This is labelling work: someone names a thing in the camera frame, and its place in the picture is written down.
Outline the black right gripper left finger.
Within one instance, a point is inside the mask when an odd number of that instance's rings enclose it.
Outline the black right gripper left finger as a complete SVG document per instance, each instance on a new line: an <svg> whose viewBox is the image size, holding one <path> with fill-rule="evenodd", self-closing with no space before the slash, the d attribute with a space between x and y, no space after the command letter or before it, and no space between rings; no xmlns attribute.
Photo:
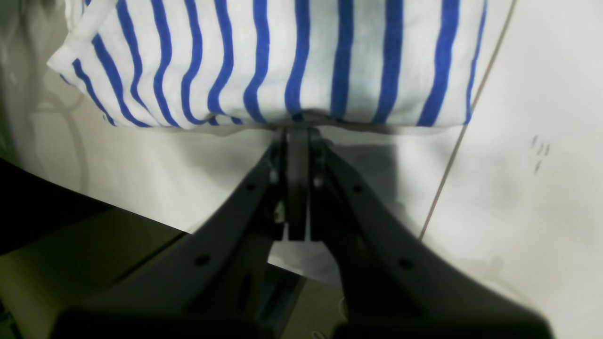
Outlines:
<svg viewBox="0 0 603 339"><path fill-rule="evenodd" d="M284 128L198 231L139 272L61 313L54 339L271 339L256 318L270 249L284 226Z"/></svg>

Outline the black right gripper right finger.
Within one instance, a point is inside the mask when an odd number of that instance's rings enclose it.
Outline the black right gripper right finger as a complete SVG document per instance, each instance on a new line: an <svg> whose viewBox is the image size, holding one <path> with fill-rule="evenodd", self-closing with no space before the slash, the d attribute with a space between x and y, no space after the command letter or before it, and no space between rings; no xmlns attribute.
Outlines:
<svg viewBox="0 0 603 339"><path fill-rule="evenodd" d="M321 241L339 268L349 321L336 339L549 339L547 320L442 260L390 213L318 129L285 135L291 241Z"/></svg>

